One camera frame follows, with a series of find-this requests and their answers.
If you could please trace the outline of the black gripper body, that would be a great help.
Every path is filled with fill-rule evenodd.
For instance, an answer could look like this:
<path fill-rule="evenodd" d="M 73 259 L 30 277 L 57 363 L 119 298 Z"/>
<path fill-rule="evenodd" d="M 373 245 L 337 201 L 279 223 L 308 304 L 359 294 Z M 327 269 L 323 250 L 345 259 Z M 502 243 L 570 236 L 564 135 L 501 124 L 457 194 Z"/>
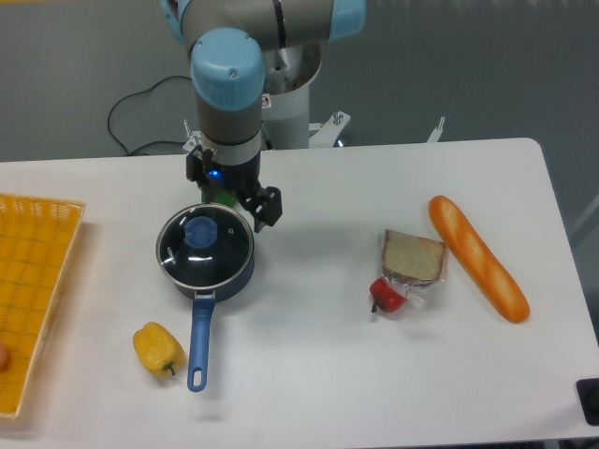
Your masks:
<path fill-rule="evenodd" d="M 219 193 L 233 196 L 245 209 L 262 207 L 258 180 L 260 145 L 198 144 L 185 159 L 186 178 L 195 182 L 205 202 Z"/>

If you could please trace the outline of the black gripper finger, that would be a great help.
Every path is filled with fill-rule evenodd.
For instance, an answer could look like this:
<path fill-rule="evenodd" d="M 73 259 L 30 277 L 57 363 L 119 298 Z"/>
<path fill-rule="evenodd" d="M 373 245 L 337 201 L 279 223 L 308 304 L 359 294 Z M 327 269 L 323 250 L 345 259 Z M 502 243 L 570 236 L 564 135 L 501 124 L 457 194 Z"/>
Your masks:
<path fill-rule="evenodd" d="M 264 227 L 273 227 L 283 215 L 281 191 L 274 186 L 254 186 L 238 192 L 241 206 L 254 218 L 254 231 L 259 233 Z"/>

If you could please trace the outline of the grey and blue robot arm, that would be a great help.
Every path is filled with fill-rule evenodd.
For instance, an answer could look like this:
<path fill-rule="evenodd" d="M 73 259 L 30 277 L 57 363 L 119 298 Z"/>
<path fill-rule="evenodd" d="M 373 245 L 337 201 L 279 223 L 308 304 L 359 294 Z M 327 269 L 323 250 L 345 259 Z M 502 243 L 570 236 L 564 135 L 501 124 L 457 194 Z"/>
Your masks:
<path fill-rule="evenodd" d="M 305 149 L 309 88 L 321 45 L 358 33 L 363 1 L 164 1 L 173 35 L 185 46 L 199 130 L 190 133 L 186 177 L 212 202 L 220 192 L 252 214 L 255 230 L 282 216 L 282 195 L 260 184 L 261 151 Z"/>

